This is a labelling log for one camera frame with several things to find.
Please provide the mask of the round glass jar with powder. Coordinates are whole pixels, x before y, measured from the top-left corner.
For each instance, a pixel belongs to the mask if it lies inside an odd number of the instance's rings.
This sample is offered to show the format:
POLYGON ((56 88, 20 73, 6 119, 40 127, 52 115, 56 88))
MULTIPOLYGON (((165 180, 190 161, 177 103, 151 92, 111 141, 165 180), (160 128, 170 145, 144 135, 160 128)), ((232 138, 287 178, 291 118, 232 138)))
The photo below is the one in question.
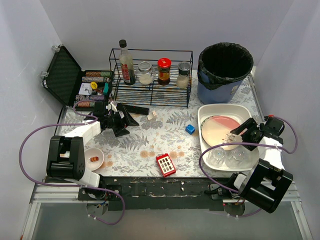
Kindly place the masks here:
POLYGON ((136 79, 143 85, 149 85, 154 81, 155 70, 148 61, 142 61, 138 64, 135 71, 136 79))

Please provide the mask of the blue striped white plate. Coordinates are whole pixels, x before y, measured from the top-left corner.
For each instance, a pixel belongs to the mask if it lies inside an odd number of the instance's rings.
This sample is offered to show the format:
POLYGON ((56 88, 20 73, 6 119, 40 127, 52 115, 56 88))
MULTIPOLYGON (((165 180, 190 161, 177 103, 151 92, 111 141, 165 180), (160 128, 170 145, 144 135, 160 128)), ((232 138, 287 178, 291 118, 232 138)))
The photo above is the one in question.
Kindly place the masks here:
POLYGON ((211 120, 213 117, 216 117, 216 116, 215 116, 215 115, 212 115, 212 116, 206 117, 206 118, 201 122, 201 125, 205 124, 205 122, 211 120))

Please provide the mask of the clear plastic cup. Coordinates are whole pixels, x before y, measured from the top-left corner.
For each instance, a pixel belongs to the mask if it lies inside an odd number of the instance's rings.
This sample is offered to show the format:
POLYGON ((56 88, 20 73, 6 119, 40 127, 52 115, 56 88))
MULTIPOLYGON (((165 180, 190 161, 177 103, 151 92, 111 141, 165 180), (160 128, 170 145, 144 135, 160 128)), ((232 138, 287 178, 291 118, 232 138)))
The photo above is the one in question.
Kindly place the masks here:
POLYGON ((228 153, 224 162, 230 169, 246 169, 250 166, 250 155, 246 148, 238 146, 228 153))
POLYGON ((226 151, 221 148, 221 147, 217 147, 214 149, 211 149, 208 152, 208 156, 206 157, 207 160, 207 164, 210 167, 214 167, 214 168, 220 168, 226 158, 226 151))

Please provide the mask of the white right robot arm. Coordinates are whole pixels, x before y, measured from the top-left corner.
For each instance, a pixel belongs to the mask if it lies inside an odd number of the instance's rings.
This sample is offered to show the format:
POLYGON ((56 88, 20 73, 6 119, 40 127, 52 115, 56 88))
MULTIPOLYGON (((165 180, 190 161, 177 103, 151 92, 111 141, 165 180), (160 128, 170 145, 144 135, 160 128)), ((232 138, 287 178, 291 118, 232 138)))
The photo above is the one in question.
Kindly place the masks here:
POLYGON ((289 189, 293 175, 282 164, 284 122, 271 115, 264 120, 258 124, 251 117, 230 131, 241 136, 247 150, 258 150, 258 160, 249 173, 234 173, 230 180, 240 197, 271 214, 289 189))

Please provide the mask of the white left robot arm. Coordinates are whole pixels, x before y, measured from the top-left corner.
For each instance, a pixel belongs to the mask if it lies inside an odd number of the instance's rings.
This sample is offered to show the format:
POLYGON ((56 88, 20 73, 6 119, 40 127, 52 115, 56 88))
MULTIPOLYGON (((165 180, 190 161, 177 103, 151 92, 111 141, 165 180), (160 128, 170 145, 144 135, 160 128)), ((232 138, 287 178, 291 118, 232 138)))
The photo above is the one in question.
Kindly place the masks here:
POLYGON ((139 124, 127 105, 115 101, 95 102, 93 112, 82 116, 84 120, 75 129, 50 139, 46 173, 52 178, 97 188, 100 176, 86 166, 85 145, 106 129, 111 129, 115 137, 122 137, 130 133, 127 127, 139 124))

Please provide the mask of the small white bowl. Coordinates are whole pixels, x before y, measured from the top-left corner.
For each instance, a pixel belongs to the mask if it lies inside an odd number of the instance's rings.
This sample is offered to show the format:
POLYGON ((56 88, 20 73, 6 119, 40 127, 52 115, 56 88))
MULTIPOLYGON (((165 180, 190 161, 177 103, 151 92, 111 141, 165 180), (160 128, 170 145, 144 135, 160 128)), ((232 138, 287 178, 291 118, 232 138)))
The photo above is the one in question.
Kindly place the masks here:
POLYGON ((84 151, 84 159, 86 168, 95 171, 102 166, 105 156, 99 148, 91 147, 84 151))

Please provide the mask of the dark sauce glass bottle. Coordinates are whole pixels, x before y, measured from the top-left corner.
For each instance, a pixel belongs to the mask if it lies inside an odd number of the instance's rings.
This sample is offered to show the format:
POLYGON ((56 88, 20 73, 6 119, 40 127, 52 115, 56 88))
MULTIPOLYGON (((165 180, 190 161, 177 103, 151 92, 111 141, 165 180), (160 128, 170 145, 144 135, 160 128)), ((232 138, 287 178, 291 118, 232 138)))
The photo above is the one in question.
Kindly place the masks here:
POLYGON ((123 81, 126 85, 131 86, 136 82, 133 57, 128 51, 127 42, 125 39, 121 39, 119 41, 119 46, 119 62, 121 66, 123 81))

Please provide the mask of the pink white plate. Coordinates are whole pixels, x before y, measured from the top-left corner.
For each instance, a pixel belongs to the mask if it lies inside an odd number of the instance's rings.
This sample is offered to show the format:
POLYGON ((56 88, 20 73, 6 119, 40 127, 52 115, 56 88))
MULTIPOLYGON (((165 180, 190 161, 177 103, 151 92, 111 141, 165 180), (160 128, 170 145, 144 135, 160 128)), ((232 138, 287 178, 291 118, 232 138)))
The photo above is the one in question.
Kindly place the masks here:
POLYGON ((244 123, 244 119, 237 115, 211 115, 205 114, 198 117, 200 149, 202 152, 210 147, 241 142, 239 135, 231 134, 230 131, 244 123), (201 125, 202 121, 209 117, 215 116, 201 125))

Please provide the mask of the glass salt grinder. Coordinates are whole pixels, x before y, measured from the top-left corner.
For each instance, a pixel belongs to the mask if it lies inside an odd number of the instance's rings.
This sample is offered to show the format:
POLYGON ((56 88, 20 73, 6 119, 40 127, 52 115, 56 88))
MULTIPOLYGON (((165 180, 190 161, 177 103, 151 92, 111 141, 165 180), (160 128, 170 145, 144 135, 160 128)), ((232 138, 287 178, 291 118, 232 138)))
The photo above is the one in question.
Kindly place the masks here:
POLYGON ((178 64, 178 77, 176 85, 180 89, 186 89, 189 84, 189 74, 191 65, 189 62, 183 61, 178 64))

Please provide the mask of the red lid chili sauce jar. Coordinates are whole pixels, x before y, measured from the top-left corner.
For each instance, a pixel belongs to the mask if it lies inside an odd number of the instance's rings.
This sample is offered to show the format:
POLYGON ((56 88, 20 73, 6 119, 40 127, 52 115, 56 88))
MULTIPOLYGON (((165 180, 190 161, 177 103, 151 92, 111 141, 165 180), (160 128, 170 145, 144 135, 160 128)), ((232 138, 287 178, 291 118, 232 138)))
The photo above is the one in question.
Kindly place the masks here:
POLYGON ((170 69, 172 61, 169 58, 163 57, 157 61, 158 78, 160 85, 166 86, 170 83, 170 69))

